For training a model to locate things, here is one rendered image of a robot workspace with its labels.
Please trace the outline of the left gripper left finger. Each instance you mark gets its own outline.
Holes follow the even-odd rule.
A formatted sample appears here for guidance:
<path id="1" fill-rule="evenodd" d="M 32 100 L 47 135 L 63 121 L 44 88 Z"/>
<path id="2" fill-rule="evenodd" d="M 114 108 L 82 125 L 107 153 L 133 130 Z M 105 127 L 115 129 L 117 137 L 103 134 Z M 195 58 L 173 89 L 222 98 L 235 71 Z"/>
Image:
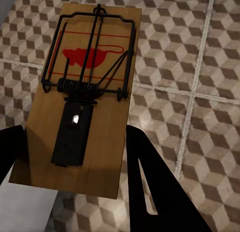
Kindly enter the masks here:
<path id="1" fill-rule="evenodd" d="M 24 134 L 21 125 L 0 130 L 0 184 L 22 150 Z"/>

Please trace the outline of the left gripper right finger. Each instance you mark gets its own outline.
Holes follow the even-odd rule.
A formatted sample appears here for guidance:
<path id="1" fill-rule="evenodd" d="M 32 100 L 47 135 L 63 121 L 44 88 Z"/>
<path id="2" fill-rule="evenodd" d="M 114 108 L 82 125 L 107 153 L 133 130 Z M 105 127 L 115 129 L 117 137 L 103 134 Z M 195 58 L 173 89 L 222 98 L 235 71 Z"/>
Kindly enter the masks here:
<path id="1" fill-rule="evenodd" d="M 148 137 L 126 126 L 130 232 L 212 232 Z M 139 160 L 158 215 L 147 212 Z"/>

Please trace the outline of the mousetrap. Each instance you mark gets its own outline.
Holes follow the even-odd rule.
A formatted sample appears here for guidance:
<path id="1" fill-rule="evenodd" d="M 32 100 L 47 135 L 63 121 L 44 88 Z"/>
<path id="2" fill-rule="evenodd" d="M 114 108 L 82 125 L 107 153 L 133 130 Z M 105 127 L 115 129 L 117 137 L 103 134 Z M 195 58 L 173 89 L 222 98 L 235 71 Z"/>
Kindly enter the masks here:
<path id="1" fill-rule="evenodd" d="M 118 198 L 141 17 L 63 3 L 9 183 Z"/>

